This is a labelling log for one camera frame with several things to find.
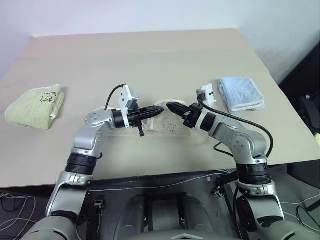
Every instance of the beige table surface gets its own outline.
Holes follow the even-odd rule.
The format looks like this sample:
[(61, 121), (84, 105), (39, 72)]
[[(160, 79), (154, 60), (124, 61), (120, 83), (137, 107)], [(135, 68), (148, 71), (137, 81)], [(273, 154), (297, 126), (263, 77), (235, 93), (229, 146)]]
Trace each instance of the beige table surface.
[[(144, 107), (165, 99), (192, 104), (196, 89), (213, 83), (214, 107), (225, 111), (216, 82), (222, 76), (248, 76), (264, 95), (263, 110), (238, 116), (272, 133), (270, 165), (320, 158), (313, 135), (236, 30), (50, 36), (31, 39), (0, 81), (0, 187), (55, 183), (75, 132), (90, 111), (105, 104), (114, 86), (127, 83)], [(24, 92), (54, 84), (63, 86), (66, 97), (49, 130), (5, 121), (6, 108)], [(217, 141), (206, 132), (138, 137), (137, 129), (131, 131), (108, 138), (94, 171), (97, 180), (235, 167), (229, 156), (213, 151)]]

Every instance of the green towel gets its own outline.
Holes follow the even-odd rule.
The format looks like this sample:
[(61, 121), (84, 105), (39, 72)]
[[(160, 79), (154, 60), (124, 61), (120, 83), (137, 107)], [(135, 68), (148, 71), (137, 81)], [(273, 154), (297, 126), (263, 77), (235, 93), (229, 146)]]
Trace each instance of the green towel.
[(5, 120), (15, 126), (47, 130), (57, 117), (65, 95), (60, 85), (27, 91), (5, 111)]

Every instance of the white cable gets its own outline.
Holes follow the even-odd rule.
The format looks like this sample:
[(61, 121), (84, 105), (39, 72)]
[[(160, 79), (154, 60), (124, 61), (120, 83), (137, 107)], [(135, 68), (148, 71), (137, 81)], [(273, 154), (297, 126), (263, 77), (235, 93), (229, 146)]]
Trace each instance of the white cable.
[(5, 196), (7, 199), (25, 199), (27, 196), (13, 196), (11, 194)]
[(99, 234), (99, 229), (100, 229), (100, 218), (101, 218), (101, 215), (99, 215), (99, 224), (98, 224), (98, 229), (96, 231), (96, 235), (98, 236)]
[(160, 188), (168, 188), (168, 187), (172, 187), (172, 186), (176, 186), (179, 184), (184, 184), (184, 183), (188, 183), (191, 182), (193, 180), (197, 180), (197, 179), (203, 179), (206, 177), (210, 177), (212, 175), (226, 175), (225, 173), (212, 173), (209, 175), (205, 175), (205, 176), (198, 176), (186, 181), (180, 181), (174, 184), (170, 184), (170, 185), (165, 185), (165, 186), (138, 186), (138, 187), (128, 187), (128, 188), (115, 188), (115, 189), (101, 189), (101, 190), (90, 190), (90, 192), (105, 192), (105, 191), (122, 191), (122, 190), (132, 190), (132, 189), (160, 189)]
[(79, 239), (79, 240), (82, 240), (81, 237), (79, 236), (79, 233), (78, 233), (78, 229), (77, 229), (77, 228), (75, 228), (75, 232), (76, 232), (76, 236), (78, 237), (78, 239)]
[(18, 217), (15, 219), (15, 221), (14, 221), (13, 223), (11, 223), (10, 225), (6, 226), (5, 228), (0, 229), (0, 232), (6, 230), (6, 229), (8, 229), (8, 228), (10, 228), (12, 225), (14, 225), (14, 224), (18, 221), (17, 219), (20, 218), (23, 210), (25, 209), (25, 206), (26, 206), (26, 203), (27, 203), (27, 199), (28, 199), (28, 198), (31, 198), (31, 197), (30, 197), (30, 196), (27, 196), (27, 197), (26, 197), (26, 199), (25, 199), (25, 201), (24, 201), (24, 203), (23, 203), (22, 209), (21, 209)]
[[(10, 219), (10, 220), (8, 220), (8, 221), (5, 221), (3, 224), (7, 224), (7, 223), (10, 223), (10, 222), (15, 221), (15, 220), (29, 221), (29, 219), (27, 219), (27, 218), (13, 218), (13, 219)], [(34, 223), (34, 224), (37, 223), (36, 221), (33, 221), (33, 220), (30, 220), (29, 222), (30, 222), (30, 223)]]
[(318, 195), (315, 195), (315, 196), (312, 196), (312, 197), (309, 197), (309, 198), (307, 198), (307, 199), (305, 199), (305, 200), (302, 200), (302, 201), (300, 201), (300, 202), (280, 202), (281, 204), (294, 204), (294, 205), (299, 205), (299, 204), (302, 204), (302, 203), (304, 203), (305, 201), (308, 201), (308, 200), (310, 200), (310, 199), (315, 199), (316, 197), (319, 197), (320, 196), (320, 194), (318, 194)]
[(37, 200), (36, 200), (35, 197), (33, 197), (33, 200), (34, 200), (34, 205), (33, 205), (32, 213), (31, 213), (28, 221), (26, 222), (26, 224), (24, 225), (24, 227), (22, 228), (22, 230), (19, 232), (19, 234), (17, 235), (17, 237), (16, 237), (14, 240), (16, 240), (16, 239), (20, 236), (20, 234), (23, 233), (23, 231), (26, 229), (26, 227), (28, 226), (28, 224), (31, 222), (31, 218), (32, 218), (32, 216), (33, 216), (34, 213), (35, 213), (35, 209), (36, 209), (36, 205), (37, 205)]
[[(284, 213), (284, 214), (287, 214), (287, 215), (289, 215), (289, 216), (291, 216), (291, 217), (293, 217), (293, 218), (295, 218), (295, 219), (298, 220), (298, 222), (300, 223), (299, 218), (297, 218), (295, 215), (292, 215), (292, 214), (287, 213), (287, 212), (285, 212), (285, 211), (284, 211), (283, 213)], [(311, 226), (309, 226), (309, 225), (307, 225), (307, 224), (305, 224), (305, 223), (303, 223), (303, 224), (304, 224), (306, 227), (308, 227), (308, 228), (310, 228), (310, 229), (312, 229), (312, 230), (320, 233), (320, 230), (314, 229), (313, 227), (311, 227)]]
[(223, 172), (223, 173), (227, 173), (227, 174), (231, 174), (231, 172), (227, 169), (222, 169), (222, 170), (218, 170), (219, 172)]
[(0, 195), (0, 198), (3, 198), (3, 197), (5, 197), (5, 196), (8, 196), (10, 193), (1, 193), (1, 195)]

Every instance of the white wall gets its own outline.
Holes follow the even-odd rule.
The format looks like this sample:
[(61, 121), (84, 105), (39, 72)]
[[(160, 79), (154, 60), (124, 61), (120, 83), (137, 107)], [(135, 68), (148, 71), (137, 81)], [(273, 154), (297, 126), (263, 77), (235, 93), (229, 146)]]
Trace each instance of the white wall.
[(319, 0), (0, 0), (0, 78), (30, 36), (236, 28), (277, 83), (320, 40)]

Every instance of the floor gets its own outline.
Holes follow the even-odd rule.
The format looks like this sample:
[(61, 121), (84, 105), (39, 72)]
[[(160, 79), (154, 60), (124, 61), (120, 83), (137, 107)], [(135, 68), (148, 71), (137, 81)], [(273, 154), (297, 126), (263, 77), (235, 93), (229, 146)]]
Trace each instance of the floor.
[[(297, 203), (306, 198), (320, 194), (319, 189), (309, 186), (286, 174), (285, 165), (280, 165), (280, 166), (271, 168), (270, 174), (272, 179), (276, 182), (276, 189), (281, 202)], [(185, 192), (192, 196), (196, 196), (202, 202), (202, 204), (205, 206), (205, 208), (207, 209), (210, 215), (210, 218), (216, 233), (230, 236), (230, 237), (231, 236), (236, 237), (236, 232), (233, 228), (225, 201), (223, 199), (218, 200), (211, 194), (213, 189), (213, 183), (216, 177), (217, 175), (213, 175), (210, 177), (202, 177), (199, 179), (185, 182), (183, 184), (177, 184), (174, 186), (157, 188), (157, 189), (147, 189), (147, 190), (131, 189), (131, 190), (121, 190), (121, 191), (93, 192), (92, 194), (94, 196), (104, 196), (106, 199), (105, 201), (106, 208), (104, 210), (103, 216), (101, 217), (99, 239), (101, 240), (113, 239), (114, 230), (116, 228), (118, 219), (121, 215), (122, 209), (125, 207), (127, 201), (131, 197), (138, 194), (147, 194), (149, 196), (152, 196), (155, 193), (160, 195), (164, 195), (164, 194), (168, 195), (168, 194), (174, 194), (177, 192)], [(177, 183), (181, 181), (187, 181), (192, 178), (194, 178), (194, 176), (173, 177), (172, 179), (167, 178), (165, 181), (163, 181), (162, 185), (168, 185), (168, 184)], [(25, 200), (20, 198), (7, 199), (5, 197), (2, 197), (2, 199), (3, 199), (2, 203), (8, 210), (12, 209), (14, 201), (15, 201), (15, 205), (19, 206), (23, 204)], [(319, 197), (310, 199), (305, 203), (302, 203), (301, 206), (307, 207), (318, 199)], [(22, 207), (14, 212), (5, 212), (3, 208), (0, 207), (0, 224), (10, 219), (17, 218), (17, 216), (19, 215), (20, 215), (19, 216), (20, 218), (28, 219), (31, 213), (33, 212), (33, 209), (34, 209), (34, 213), (32, 215), (32, 220), (37, 222), (45, 216), (45, 209), (46, 209), (47, 202), (48, 202), (48, 198), (45, 198), (45, 197), (36, 197), (35, 199), (33, 197), (29, 197), (26, 199), (25, 207), (23, 208), (21, 215), (20, 215), (20, 211)], [(283, 211), (293, 216), (296, 216), (296, 207), (297, 205), (295, 204), (282, 204)], [(155, 209), (155, 212), (153, 215), (153, 217), (155, 218), (153, 222), (153, 228), (155, 230), (168, 227), (168, 226), (161, 225), (162, 222), (158, 220), (159, 218), (157, 217), (164, 214), (172, 215), (173, 216), (172, 218), (173, 220), (171, 221), (172, 226), (174, 226), (174, 228), (179, 227), (179, 225), (177, 224), (178, 217), (176, 218), (174, 217), (174, 216), (177, 216), (177, 213), (175, 212), (174, 209), (169, 213), (169, 211), (166, 212), (163, 210), (163, 208), (160, 209), (158, 207), (158, 209)], [(297, 222), (297, 220), (293, 216), (290, 216), (288, 214), (285, 214), (285, 217), (287, 220)], [(316, 219), (318, 223), (320, 222), (320, 208), (316, 209), (310, 214)], [(305, 213), (301, 212), (300, 216), (305, 224), (309, 225), (310, 227), (316, 230), (320, 230)], [(8, 226), (8, 224), (0, 225), (0, 240), (15, 239), (15, 237), (19, 234), (19, 232), (22, 231), (25, 224), (26, 224), (26, 221), (18, 220), (11, 227), (5, 230), (1, 230), (1, 229)], [(23, 234), (32, 225), (33, 223), (28, 224), (25, 230), (22, 231), (21, 236), (23, 236)], [(86, 224), (79, 226), (78, 232), (82, 240), (86, 239)]]

